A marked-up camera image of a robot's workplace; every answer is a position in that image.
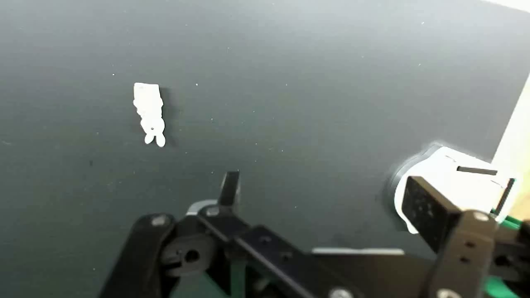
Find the small white figurine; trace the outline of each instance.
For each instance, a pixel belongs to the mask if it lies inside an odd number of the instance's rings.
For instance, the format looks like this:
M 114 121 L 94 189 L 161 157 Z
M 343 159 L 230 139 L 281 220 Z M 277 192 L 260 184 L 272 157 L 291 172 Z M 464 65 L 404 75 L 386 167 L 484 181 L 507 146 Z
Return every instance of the small white figurine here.
M 156 139 L 159 147 L 166 146 L 164 119 L 162 119 L 162 96 L 159 84 L 134 83 L 136 113 L 141 116 L 141 126 L 146 133 L 144 142 L 151 144 Z

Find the screw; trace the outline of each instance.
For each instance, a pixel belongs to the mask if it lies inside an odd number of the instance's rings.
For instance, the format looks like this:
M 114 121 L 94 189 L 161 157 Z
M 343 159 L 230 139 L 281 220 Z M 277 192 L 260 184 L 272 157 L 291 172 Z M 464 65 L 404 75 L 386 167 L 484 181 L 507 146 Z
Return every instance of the screw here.
M 490 217 L 482 212 L 474 212 L 475 219 L 480 222 L 487 222 Z
M 154 227 L 167 225 L 167 217 L 166 215 L 156 215 L 156 217 L 152 217 L 151 225 L 154 225 Z
M 330 298 L 353 298 L 353 295 L 346 288 L 334 288 L 331 290 Z
M 437 298 L 462 298 L 459 293 L 455 293 L 455 291 L 450 290 L 450 288 L 440 288 L 440 290 L 437 290 L 436 296 L 437 296 Z
M 212 205 L 205 210 L 205 215 L 207 217 L 217 217 L 219 215 L 219 207 L 217 205 Z

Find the black metal frame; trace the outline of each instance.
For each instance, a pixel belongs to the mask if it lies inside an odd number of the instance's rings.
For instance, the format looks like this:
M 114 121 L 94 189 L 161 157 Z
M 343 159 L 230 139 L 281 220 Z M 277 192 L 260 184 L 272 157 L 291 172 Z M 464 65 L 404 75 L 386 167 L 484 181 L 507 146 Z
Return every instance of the black metal frame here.
M 136 222 L 104 285 L 103 298 L 166 298 L 180 277 L 207 272 L 228 296 L 482 296 L 489 275 L 528 295 L 528 224 L 507 230 L 482 212 L 460 212 L 421 177 L 411 177 L 404 214 L 437 252 L 411 255 L 308 255 L 267 227 L 250 227 L 233 205 L 238 172 L 228 172 L 217 205 L 175 222 Z

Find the black mechanical arm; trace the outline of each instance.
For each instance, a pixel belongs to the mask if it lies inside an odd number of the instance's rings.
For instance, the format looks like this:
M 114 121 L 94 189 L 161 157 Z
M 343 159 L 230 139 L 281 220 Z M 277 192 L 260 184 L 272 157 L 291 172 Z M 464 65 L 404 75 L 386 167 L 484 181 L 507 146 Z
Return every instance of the black mechanical arm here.
M 311 255 L 233 212 L 238 172 L 227 172 L 215 205 L 175 222 L 139 219 L 101 298 L 167 298 L 185 275 L 205 272 L 227 296 L 479 298 L 500 277 L 530 295 L 530 222 L 508 230 L 484 212 L 460 212 L 421 177 L 402 202 L 437 260 L 411 255 Z

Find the white device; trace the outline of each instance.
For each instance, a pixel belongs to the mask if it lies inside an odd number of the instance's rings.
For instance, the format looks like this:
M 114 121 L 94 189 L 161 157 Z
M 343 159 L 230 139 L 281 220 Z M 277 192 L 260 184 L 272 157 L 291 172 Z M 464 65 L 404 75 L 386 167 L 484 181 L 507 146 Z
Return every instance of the white device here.
M 460 210 L 482 210 L 502 222 L 517 197 L 517 176 L 497 169 L 490 162 L 459 152 L 450 147 L 437 147 L 424 154 L 422 161 L 406 162 L 397 172 L 394 207 L 411 233 L 417 233 L 402 212 L 406 182 L 411 176 L 421 176 L 436 190 L 447 197 Z
M 136 113 L 141 116 L 141 126 L 146 133 L 144 142 L 151 144 L 156 139 L 159 147 L 166 146 L 164 118 L 162 118 L 162 96 L 159 84 L 134 83 Z

